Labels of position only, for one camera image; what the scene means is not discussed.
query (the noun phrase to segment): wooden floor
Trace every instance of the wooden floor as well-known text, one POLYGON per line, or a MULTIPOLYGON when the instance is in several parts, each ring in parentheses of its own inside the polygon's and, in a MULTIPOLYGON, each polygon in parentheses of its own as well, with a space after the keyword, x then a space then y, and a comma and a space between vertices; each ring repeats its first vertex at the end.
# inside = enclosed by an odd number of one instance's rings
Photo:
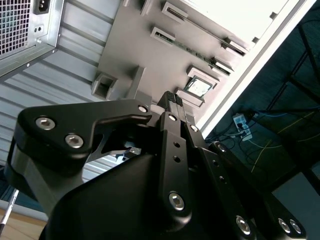
MULTIPOLYGON (((0 219, 5 211, 0 209, 0 219)), ((47 223, 31 217, 11 213, 0 240, 38 240, 47 223)))

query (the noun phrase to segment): metal ceiling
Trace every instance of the metal ceiling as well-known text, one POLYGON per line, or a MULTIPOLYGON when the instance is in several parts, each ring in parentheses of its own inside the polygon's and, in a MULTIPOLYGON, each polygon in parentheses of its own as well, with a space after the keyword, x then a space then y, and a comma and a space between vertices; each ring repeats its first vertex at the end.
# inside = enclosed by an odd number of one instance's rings
MULTIPOLYGON (((120 0, 69 0, 65 3, 58 52, 0 85, 0 164, 5 165, 16 120, 24 108, 98 102, 91 83, 120 0)), ((104 157, 85 165, 90 180, 118 165, 104 157)))

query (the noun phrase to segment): corrugated metal ceiling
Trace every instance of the corrugated metal ceiling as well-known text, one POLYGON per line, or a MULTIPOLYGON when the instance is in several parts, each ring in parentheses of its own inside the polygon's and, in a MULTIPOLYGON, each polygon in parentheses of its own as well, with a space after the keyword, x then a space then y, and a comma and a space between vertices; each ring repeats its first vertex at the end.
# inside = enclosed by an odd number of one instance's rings
MULTIPOLYGON (((91 83, 121 0, 68 0, 59 51, 0 86, 0 164, 6 163, 19 112, 28 107, 98 102, 91 83)), ((86 164, 85 181, 119 163, 108 156, 86 164)))

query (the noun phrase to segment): power supply unit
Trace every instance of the power supply unit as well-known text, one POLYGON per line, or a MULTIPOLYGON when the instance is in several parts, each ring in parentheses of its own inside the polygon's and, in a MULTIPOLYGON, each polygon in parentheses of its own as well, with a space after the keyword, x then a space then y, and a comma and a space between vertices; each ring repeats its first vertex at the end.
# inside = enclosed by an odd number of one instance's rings
POLYGON ((56 51, 64 0, 0 0, 0 79, 56 51))

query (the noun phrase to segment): power supply vent grille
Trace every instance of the power supply vent grille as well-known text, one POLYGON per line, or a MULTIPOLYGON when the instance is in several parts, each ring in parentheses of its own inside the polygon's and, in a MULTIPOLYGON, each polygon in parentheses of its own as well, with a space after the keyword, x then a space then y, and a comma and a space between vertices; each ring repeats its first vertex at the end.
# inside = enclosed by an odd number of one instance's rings
POLYGON ((28 45, 31 0, 0 0, 0 59, 28 45))

